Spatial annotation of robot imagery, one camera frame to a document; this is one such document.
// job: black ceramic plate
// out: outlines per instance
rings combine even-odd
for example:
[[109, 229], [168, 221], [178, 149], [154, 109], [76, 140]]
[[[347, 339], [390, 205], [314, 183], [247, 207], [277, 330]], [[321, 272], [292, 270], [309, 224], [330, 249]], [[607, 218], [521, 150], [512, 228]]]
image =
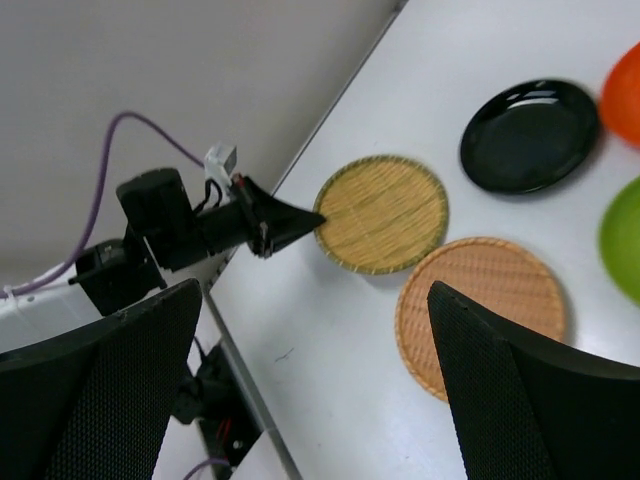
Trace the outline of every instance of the black ceramic plate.
[[599, 131], [598, 110], [586, 92], [559, 80], [536, 80], [505, 90], [474, 115], [460, 159], [485, 190], [533, 192], [580, 165]]

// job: woven bamboo tray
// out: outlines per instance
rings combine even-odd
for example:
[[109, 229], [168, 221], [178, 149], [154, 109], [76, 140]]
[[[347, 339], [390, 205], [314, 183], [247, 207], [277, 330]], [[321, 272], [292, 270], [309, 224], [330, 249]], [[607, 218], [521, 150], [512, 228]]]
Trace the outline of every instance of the woven bamboo tray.
[[427, 294], [441, 280], [484, 307], [554, 340], [565, 331], [566, 311], [551, 272], [523, 248], [495, 238], [468, 238], [426, 257], [411, 274], [396, 307], [396, 341], [409, 372], [441, 400], [447, 395], [427, 309]]
[[315, 211], [324, 252], [342, 267], [380, 275], [415, 265], [444, 237], [449, 209], [444, 187], [424, 165], [391, 155], [366, 157], [336, 172]]

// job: orange plate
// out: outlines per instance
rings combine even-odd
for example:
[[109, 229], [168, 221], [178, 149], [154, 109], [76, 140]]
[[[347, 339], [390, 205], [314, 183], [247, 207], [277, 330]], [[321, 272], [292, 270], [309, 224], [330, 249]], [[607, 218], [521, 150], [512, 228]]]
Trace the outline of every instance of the orange plate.
[[640, 147], [640, 43], [613, 67], [600, 100], [602, 123], [635, 147]]

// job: light bamboo tray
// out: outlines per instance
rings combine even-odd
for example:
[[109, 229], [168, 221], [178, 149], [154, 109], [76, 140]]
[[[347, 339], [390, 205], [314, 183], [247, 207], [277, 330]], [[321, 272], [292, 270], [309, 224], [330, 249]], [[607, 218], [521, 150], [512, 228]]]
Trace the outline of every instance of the light bamboo tray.
[[424, 165], [379, 155], [350, 163], [322, 187], [318, 244], [342, 267], [380, 275], [415, 265], [444, 237], [444, 188]]

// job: green plate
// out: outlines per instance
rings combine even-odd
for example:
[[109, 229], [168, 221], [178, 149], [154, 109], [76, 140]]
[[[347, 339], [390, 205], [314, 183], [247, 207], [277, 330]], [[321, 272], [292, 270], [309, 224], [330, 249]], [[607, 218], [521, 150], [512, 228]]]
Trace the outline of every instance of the green plate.
[[600, 255], [616, 285], [640, 304], [640, 177], [616, 196], [604, 214]]

